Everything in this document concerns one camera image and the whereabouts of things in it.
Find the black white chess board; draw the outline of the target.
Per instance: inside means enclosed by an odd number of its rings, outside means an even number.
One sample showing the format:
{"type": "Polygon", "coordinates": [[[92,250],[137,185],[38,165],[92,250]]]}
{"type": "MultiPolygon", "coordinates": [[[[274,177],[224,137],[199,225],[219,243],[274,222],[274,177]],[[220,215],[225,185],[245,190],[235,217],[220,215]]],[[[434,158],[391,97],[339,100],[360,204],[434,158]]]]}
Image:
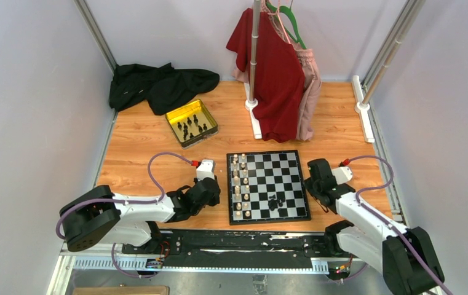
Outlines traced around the black white chess board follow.
{"type": "Polygon", "coordinates": [[[253,216],[250,219],[232,219],[231,185],[229,176],[229,156],[226,155],[229,224],[261,224],[275,222],[295,222],[311,220],[308,196],[304,187],[301,161],[297,150],[246,152],[250,178],[250,196],[253,216]],[[275,211],[268,208],[270,195],[284,195],[285,206],[275,211]]]}

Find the yellow metal tin box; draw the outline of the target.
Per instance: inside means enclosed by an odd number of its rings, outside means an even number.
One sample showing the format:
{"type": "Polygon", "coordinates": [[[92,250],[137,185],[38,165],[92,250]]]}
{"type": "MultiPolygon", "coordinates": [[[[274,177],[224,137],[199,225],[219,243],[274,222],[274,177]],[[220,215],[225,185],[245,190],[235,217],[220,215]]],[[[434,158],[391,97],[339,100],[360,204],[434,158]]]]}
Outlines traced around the yellow metal tin box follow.
{"type": "Polygon", "coordinates": [[[178,144],[187,149],[218,133],[218,123],[200,99],[165,114],[178,144]]]}

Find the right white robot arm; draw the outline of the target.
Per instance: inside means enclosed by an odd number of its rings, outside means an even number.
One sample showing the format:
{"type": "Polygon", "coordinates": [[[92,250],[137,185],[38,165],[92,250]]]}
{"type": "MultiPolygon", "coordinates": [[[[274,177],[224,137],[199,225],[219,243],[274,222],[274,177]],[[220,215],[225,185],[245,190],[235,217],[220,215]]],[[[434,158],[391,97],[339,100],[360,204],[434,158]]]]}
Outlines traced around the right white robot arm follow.
{"type": "Polygon", "coordinates": [[[365,201],[361,197],[365,189],[348,185],[351,162],[346,159],[338,168],[331,168],[326,159],[307,164],[307,191],[322,207],[343,218],[326,227],[325,251],[335,257],[343,253],[358,257],[383,276],[392,294],[443,289],[445,276],[429,234],[388,218],[365,201]]]}

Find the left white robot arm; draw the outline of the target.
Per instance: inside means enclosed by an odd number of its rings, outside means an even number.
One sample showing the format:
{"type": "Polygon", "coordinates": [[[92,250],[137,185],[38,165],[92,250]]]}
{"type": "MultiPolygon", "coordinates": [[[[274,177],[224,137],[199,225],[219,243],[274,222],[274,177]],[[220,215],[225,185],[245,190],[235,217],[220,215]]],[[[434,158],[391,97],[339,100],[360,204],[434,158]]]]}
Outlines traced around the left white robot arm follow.
{"type": "Polygon", "coordinates": [[[185,221],[219,202],[220,187],[209,177],[168,192],[162,200],[114,194],[108,185],[100,185],[60,210],[57,235],[70,252],[121,243],[153,254],[161,247],[159,223],[185,221]]]}

